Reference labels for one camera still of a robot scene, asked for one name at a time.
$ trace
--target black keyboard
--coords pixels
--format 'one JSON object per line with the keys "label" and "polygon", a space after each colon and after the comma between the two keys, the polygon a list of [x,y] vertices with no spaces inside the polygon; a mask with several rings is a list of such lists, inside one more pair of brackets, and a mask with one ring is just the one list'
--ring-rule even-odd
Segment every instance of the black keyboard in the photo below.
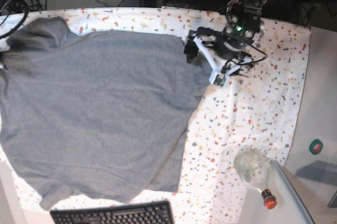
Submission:
{"label": "black keyboard", "polygon": [[168,201],[81,210],[51,211],[55,224],[173,224]]}

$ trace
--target plastic bottle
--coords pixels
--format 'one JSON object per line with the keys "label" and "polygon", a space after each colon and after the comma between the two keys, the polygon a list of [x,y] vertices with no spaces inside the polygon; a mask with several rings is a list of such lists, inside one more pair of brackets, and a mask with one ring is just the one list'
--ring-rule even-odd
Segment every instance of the plastic bottle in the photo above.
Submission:
{"label": "plastic bottle", "polygon": [[243,147],[234,159],[234,167],[248,188],[261,193],[267,209],[273,209],[277,202],[268,189],[269,161],[266,156],[252,146]]}

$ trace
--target white tablecloth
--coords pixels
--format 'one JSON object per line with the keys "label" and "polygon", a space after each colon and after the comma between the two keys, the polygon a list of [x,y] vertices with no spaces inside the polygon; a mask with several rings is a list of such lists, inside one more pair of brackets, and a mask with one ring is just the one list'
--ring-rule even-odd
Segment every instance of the white tablecloth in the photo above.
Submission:
{"label": "white tablecloth", "polygon": [[[5,33],[22,15],[10,16],[0,28]],[[25,24],[37,18],[60,17],[79,35],[101,30],[128,30],[171,34],[186,39],[189,30],[222,30],[218,13],[175,8],[96,8],[30,13]],[[132,202],[168,199],[175,223],[236,223],[246,187],[233,168],[243,145],[261,147],[284,164],[293,139],[309,54],[310,31],[284,22],[264,20],[266,32],[256,46],[267,60],[256,65],[250,77],[233,77],[222,89],[209,86],[190,119],[177,194],[144,190]],[[8,49],[0,41],[0,49]],[[248,51],[260,58],[255,50]],[[9,162],[0,147],[0,161]],[[13,171],[23,208],[42,211],[40,195]],[[56,209],[107,207],[118,202],[80,195],[60,201]]]}

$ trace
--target orange bottle cap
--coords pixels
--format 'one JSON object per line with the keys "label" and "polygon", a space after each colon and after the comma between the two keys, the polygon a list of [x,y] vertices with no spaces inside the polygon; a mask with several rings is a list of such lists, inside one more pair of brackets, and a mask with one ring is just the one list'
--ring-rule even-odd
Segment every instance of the orange bottle cap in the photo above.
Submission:
{"label": "orange bottle cap", "polygon": [[267,207],[267,209],[273,209],[274,207],[276,207],[277,202],[275,199],[269,198],[264,201],[264,205],[265,207]]}

